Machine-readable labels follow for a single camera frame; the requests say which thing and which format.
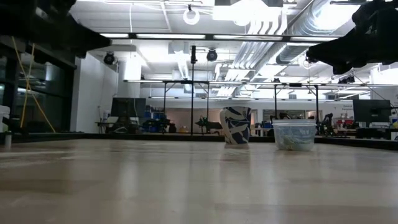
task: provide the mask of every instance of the speaker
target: speaker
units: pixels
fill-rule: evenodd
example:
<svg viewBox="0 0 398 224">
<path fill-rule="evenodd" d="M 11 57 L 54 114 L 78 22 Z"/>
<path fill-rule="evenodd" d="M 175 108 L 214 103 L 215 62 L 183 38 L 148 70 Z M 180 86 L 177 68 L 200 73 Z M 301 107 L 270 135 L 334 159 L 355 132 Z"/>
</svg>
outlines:
<svg viewBox="0 0 398 224">
<path fill-rule="evenodd" d="M 214 62 L 217 60 L 217 53 L 215 49 L 210 49 L 209 52 L 207 53 L 207 61 L 209 62 Z"/>
</svg>

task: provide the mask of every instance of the yellow cable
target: yellow cable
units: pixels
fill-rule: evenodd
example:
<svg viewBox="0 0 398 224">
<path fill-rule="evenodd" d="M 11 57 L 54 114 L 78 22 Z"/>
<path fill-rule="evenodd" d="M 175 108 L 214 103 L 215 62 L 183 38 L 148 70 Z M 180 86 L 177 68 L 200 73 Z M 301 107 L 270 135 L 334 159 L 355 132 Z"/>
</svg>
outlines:
<svg viewBox="0 0 398 224">
<path fill-rule="evenodd" d="M 32 58 L 30 59 L 30 64 L 29 64 L 29 72 L 28 72 L 27 78 L 25 77 L 25 80 L 26 80 L 25 92 L 26 92 L 26 94 L 25 94 L 24 108 L 22 109 L 21 124 L 19 125 L 20 128 L 23 127 L 23 125 L 24 125 L 24 120 L 25 120 L 25 110 L 26 110 L 26 104 L 27 104 L 27 91 L 28 91 L 28 84 L 29 84 L 29 79 L 30 79 L 30 73 L 31 73 L 31 71 L 32 71 L 32 64 L 33 64 L 33 61 L 34 61 L 34 58 L 35 58 L 34 53 L 35 53 L 35 44 L 33 43 L 33 46 L 32 46 Z"/>
<path fill-rule="evenodd" d="M 16 55 L 17 55 L 17 58 L 18 58 L 19 66 L 21 67 L 22 72 L 23 72 L 23 74 L 24 74 L 24 76 L 25 76 L 25 80 L 26 80 L 26 79 L 27 79 L 27 77 L 26 77 L 26 72 L 25 72 L 25 70 L 24 70 L 24 66 L 22 65 L 22 60 L 21 60 L 21 58 L 20 58 L 20 56 L 19 56 L 19 53 L 18 53 L 18 50 L 17 50 L 17 44 L 16 44 L 16 42 L 15 42 L 15 38 L 14 38 L 14 37 L 12 37 L 12 41 L 13 41 L 13 43 L 14 43 L 14 49 L 15 49 L 15 52 L 16 52 Z M 26 86 L 27 86 L 26 94 L 28 94 L 28 90 L 32 91 L 32 89 L 31 89 L 31 87 L 30 87 L 29 82 L 26 83 Z M 39 108 L 40 112 L 42 112 L 44 119 L 47 121 L 47 123 L 49 124 L 50 128 L 52 129 L 52 131 L 53 131 L 54 133 L 56 133 L 56 132 L 55 132 L 55 129 L 52 127 L 50 121 L 47 119 L 47 116 L 45 115 L 44 111 L 43 111 L 42 108 L 40 107 L 39 102 L 36 100 L 35 95 L 34 95 L 33 93 L 31 93 L 31 94 L 32 94 L 33 99 L 35 100 L 35 102 L 36 102 L 36 104 L 37 104 L 37 107 Z"/>
</svg>

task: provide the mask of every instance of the glass wall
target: glass wall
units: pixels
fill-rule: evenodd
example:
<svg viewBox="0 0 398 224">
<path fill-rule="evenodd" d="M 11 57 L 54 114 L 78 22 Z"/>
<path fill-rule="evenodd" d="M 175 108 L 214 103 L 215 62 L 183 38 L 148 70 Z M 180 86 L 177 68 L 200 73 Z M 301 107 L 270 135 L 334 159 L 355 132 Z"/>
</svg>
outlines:
<svg viewBox="0 0 398 224">
<path fill-rule="evenodd" d="M 22 55 L 22 64 L 26 75 L 29 73 L 29 65 L 32 56 L 29 54 Z M 32 63 L 32 70 L 29 77 L 25 77 L 22 72 L 19 73 L 19 86 L 26 86 L 29 79 L 30 87 L 33 90 L 46 91 L 56 95 L 65 94 L 65 71 L 49 62 Z"/>
<path fill-rule="evenodd" d="M 22 110 L 24 107 L 25 98 L 25 115 L 23 128 L 30 133 L 46 133 L 52 132 L 50 125 L 46 122 L 44 112 L 50 124 L 56 130 L 66 131 L 63 129 L 63 99 L 57 96 L 51 96 L 36 91 L 26 91 L 24 88 L 18 88 L 16 113 L 20 114 L 22 118 Z"/>
<path fill-rule="evenodd" d="M 0 100 L 10 107 L 15 127 L 19 127 L 23 117 L 22 128 L 28 133 L 52 133 L 44 113 L 56 132 L 69 131 L 73 69 L 53 65 L 47 57 L 37 55 L 28 76 L 32 56 L 21 54 L 21 60 L 27 76 L 15 55 L 0 58 Z M 28 81 L 31 90 L 27 90 Z"/>
</svg>

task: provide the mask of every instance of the white wall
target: white wall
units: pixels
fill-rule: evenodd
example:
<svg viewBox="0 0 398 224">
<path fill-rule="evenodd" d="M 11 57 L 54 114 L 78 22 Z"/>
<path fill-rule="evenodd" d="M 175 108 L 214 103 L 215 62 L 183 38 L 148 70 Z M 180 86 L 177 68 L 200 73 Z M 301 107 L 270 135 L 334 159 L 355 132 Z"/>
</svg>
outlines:
<svg viewBox="0 0 398 224">
<path fill-rule="evenodd" d="M 104 110 L 112 107 L 118 74 L 90 54 L 85 59 L 77 58 L 76 65 L 70 129 L 97 133 L 95 122 L 100 121 Z"/>
</svg>

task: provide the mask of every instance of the cable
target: cable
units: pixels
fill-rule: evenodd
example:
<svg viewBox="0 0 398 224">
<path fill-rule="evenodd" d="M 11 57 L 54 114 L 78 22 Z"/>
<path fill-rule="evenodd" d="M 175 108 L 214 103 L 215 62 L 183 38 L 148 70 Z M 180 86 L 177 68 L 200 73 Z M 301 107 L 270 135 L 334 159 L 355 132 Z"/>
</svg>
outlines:
<svg viewBox="0 0 398 224">
<path fill-rule="evenodd" d="M 130 9 L 129 9 L 129 18 L 130 18 L 130 33 L 132 33 L 131 8 L 132 8 L 132 4 L 130 4 Z"/>
<path fill-rule="evenodd" d="M 29 80 L 30 80 L 30 73 L 32 71 L 32 64 L 33 64 L 33 61 L 34 61 L 34 58 L 35 58 L 34 53 L 35 53 L 35 44 L 33 43 L 33 46 L 32 46 L 32 57 L 30 58 L 30 62 L 29 62 L 29 72 L 28 72 L 27 78 L 25 78 L 25 80 L 26 80 L 25 100 L 24 100 L 24 107 L 22 109 L 21 123 L 19 125 L 20 128 L 23 127 L 24 120 L 25 120 L 25 111 L 26 111 L 27 94 L 28 94 L 27 89 L 28 89 L 28 84 L 29 84 Z"/>
<path fill-rule="evenodd" d="M 354 72 L 351 73 L 355 78 L 357 78 L 364 86 L 368 87 L 368 85 L 363 82 L 360 78 L 358 78 Z M 372 88 L 368 87 L 373 93 L 375 93 L 377 96 L 380 96 L 380 98 L 382 98 L 383 100 L 386 100 L 384 97 L 382 97 L 378 92 L 376 92 L 375 90 L 373 90 Z"/>
<path fill-rule="evenodd" d="M 24 76 L 25 76 L 25 79 L 27 79 L 27 77 L 26 77 L 26 72 L 25 72 L 25 70 L 24 70 L 24 66 L 23 66 L 23 64 L 22 64 L 21 57 L 19 56 L 19 53 L 18 53 L 18 50 L 17 50 L 17 44 L 16 44 L 16 42 L 15 42 L 15 38 L 14 38 L 14 37 L 12 37 L 12 42 L 13 42 L 13 44 L 14 44 L 14 49 L 15 49 L 15 53 L 16 53 L 17 58 L 18 58 L 19 66 L 21 66 L 21 69 L 22 69 L 22 72 L 23 72 L 23 74 L 24 74 Z M 26 88 L 26 94 L 28 94 L 28 90 L 32 91 L 29 82 L 27 82 L 26 87 L 27 87 L 27 88 Z M 43 117 L 44 117 L 44 119 L 46 120 L 46 122 L 49 124 L 51 130 L 52 130 L 54 133 L 56 133 L 56 131 L 55 131 L 55 129 L 53 128 L 53 126 L 51 125 L 50 121 L 47 119 L 47 116 L 45 115 L 44 111 L 43 111 L 42 108 L 40 107 L 40 104 L 39 104 L 39 102 L 37 101 L 35 95 L 34 95 L 33 93 L 30 93 L 30 94 L 32 94 L 33 99 L 34 99 L 34 101 L 36 102 L 37 107 L 39 108 L 40 112 L 43 114 Z"/>
</svg>

